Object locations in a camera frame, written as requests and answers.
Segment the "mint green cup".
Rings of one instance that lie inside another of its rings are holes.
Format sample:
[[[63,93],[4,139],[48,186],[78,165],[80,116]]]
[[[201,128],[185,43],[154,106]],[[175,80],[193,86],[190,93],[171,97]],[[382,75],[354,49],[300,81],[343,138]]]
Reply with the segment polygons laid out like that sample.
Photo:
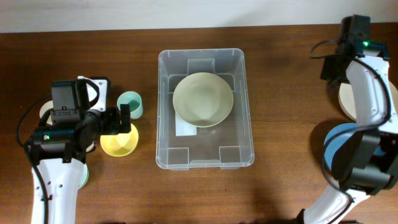
[[[143,102],[140,94],[135,91],[127,91],[122,93],[118,100],[117,106],[121,109],[122,104],[129,105],[131,119],[139,119],[143,114]]]

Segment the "cream plate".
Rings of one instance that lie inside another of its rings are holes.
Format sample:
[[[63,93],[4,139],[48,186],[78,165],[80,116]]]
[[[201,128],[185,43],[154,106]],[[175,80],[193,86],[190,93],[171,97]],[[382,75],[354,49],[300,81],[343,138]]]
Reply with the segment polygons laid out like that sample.
[[[208,72],[193,73],[179,82],[172,103],[175,113],[199,128],[215,126],[233,109],[234,96],[229,84]]]
[[[342,110],[360,125],[378,124],[387,116],[387,123],[397,121],[397,88],[391,81],[383,80],[386,96],[378,80],[354,80],[354,84],[340,85],[338,92]]]

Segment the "blue plate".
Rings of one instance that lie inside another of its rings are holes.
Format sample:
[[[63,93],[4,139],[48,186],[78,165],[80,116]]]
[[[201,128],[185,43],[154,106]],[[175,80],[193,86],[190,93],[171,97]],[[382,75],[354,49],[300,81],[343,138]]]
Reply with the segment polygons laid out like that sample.
[[[337,153],[337,150],[343,146],[343,144],[348,141],[348,139],[356,132],[360,130],[365,130],[365,129],[372,129],[371,125],[370,126],[358,126],[357,124],[354,123],[345,123],[345,124],[340,124],[333,128],[327,135],[324,140],[323,146],[326,146],[325,152],[324,152],[324,160],[326,162],[326,167],[329,171],[332,171],[332,161]],[[384,160],[387,158],[387,160],[394,158],[394,155],[389,155],[387,152],[382,150],[381,146],[378,146],[373,154],[371,155],[370,159],[372,158],[381,158],[381,160]],[[359,160],[355,166],[362,167],[366,166],[366,161],[365,160]]]

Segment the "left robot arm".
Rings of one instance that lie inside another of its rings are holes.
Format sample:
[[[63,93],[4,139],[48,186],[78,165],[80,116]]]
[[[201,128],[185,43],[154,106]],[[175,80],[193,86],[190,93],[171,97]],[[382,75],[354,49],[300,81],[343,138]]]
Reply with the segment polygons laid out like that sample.
[[[107,107],[110,80],[79,78],[52,84],[53,107],[23,144],[32,166],[32,223],[74,223],[86,153],[102,135],[131,131],[128,105]]]

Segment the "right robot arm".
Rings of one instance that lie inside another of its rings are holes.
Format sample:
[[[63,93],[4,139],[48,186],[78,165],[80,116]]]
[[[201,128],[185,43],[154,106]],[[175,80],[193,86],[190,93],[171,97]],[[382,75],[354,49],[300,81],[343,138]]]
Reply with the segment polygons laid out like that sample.
[[[387,45],[371,40],[371,19],[360,15],[342,19],[335,42],[335,53],[322,56],[320,78],[351,86],[356,124],[326,138],[321,168],[328,186],[295,223],[342,223],[357,204],[397,183],[397,111]]]

